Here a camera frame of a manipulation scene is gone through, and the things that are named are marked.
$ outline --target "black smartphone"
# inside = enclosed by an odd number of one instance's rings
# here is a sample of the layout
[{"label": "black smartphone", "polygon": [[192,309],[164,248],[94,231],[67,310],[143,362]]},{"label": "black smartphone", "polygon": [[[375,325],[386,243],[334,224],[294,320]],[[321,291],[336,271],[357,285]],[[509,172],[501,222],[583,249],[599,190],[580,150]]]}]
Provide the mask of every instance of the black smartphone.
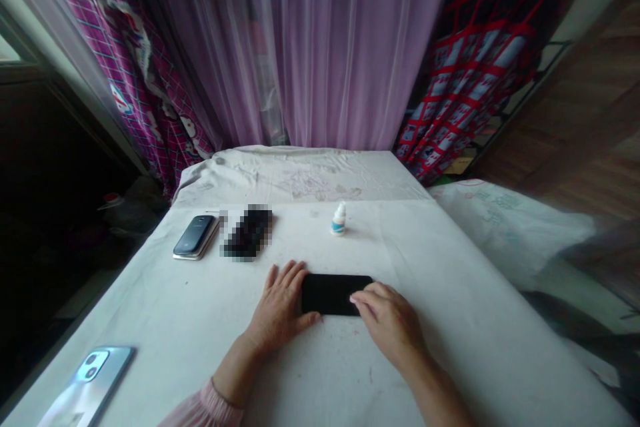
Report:
[{"label": "black smartphone", "polygon": [[271,210],[245,210],[240,222],[233,228],[231,237],[222,247],[223,255],[246,262],[253,260],[268,240],[271,218]]},{"label": "black smartphone", "polygon": [[214,216],[194,217],[173,248],[173,256],[190,260],[199,258],[203,247],[218,226],[218,221],[219,219]]},{"label": "black smartphone", "polygon": [[359,316],[349,296],[371,282],[373,279],[369,276],[309,274],[302,281],[302,312]]}]

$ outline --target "red object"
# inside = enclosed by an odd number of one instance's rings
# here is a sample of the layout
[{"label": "red object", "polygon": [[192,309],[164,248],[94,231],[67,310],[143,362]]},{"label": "red object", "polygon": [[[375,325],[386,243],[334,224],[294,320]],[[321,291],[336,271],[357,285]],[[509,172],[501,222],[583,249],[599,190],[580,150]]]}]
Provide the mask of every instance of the red object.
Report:
[{"label": "red object", "polygon": [[427,54],[426,94],[395,155],[425,185],[442,175],[498,107],[535,75],[573,0],[447,0]]},{"label": "red object", "polygon": [[120,195],[118,195],[117,193],[111,192],[105,195],[103,198],[105,202],[109,203],[109,202],[118,200],[120,198]]}]

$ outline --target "white bottle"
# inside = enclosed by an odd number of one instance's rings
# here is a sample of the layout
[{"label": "white bottle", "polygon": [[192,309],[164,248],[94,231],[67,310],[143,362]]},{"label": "white bottle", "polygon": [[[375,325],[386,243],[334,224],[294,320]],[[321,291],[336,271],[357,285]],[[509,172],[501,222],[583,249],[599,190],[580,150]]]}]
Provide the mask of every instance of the white bottle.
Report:
[{"label": "white bottle", "polygon": [[345,233],[345,222],[347,220],[347,206],[344,202],[340,202],[338,208],[333,214],[333,223],[331,224],[331,233],[335,236],[341,236]]}]

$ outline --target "pixelated phone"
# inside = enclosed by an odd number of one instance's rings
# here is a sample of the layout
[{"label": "pixelated phone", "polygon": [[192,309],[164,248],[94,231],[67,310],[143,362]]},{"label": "pixelated phone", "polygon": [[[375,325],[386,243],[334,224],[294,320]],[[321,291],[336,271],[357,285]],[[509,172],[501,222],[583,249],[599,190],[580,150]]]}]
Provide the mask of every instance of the pixelated phone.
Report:
[{"label": "pixelated phone", "polygon": [[173,248],[173,257],[198,260],[209,240],[213,238],[219,225],[219,218],[214,216],[197,216],[182,234],[180,240]]},{"label": "pixelated phone", "polygon": [[272,219],[271,210],[258,209],[255,205],[250,205],[222,247],[222,254],[245,262],[253,260],[269,239]]},{"label": "pixelated phone", "polygon": [[373,279],[369,276],[308,274],[302,281],[302,312],[359,316],[349,296],[371,282]]},{"label": "pixelated phone", "polygon": [[134,351],[133,347],[98,347],[89,352],[38,427],[97,425]]}]

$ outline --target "hanging cloth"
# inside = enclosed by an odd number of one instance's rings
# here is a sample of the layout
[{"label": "hanging cloth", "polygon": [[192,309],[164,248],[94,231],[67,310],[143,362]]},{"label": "hanging cloth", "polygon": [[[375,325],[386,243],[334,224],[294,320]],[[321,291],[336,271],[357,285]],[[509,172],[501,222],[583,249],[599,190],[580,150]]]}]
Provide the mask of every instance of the hanging cloth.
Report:
[{"label": "hanging cloth", "polygon": [[532,80],[572,2],[447,0],[425,56],[426,93],[395,146],[418,180],[436,181],[498,107]]},{"label": "hanging cloth", "polygon": [[190,98],[143,0],[67,0],[125,125],[171,196],[183,169],[210,158]]}]

